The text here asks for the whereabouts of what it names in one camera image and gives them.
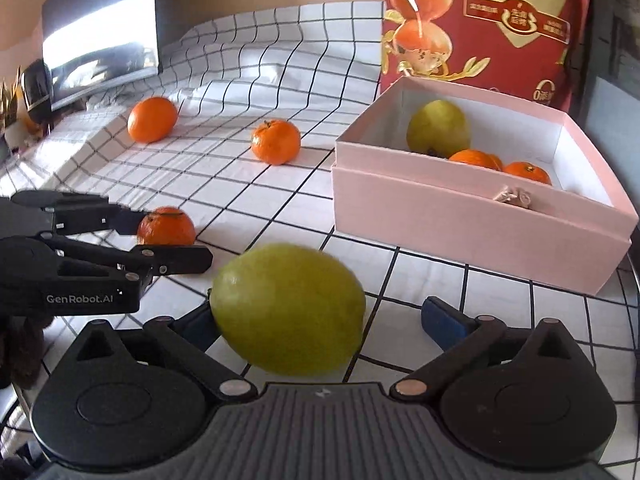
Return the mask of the gloved left hand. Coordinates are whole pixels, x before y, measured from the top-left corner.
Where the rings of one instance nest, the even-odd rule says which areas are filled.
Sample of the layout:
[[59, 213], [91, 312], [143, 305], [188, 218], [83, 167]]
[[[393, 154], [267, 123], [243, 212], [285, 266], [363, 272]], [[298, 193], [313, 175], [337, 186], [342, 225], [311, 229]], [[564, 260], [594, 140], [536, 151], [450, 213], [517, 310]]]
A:
[[28, 389], [35, 385], [44, 353], [43, 331], [54, 320], [51, 315], [1, 315], [0, 387], [13, 384]]

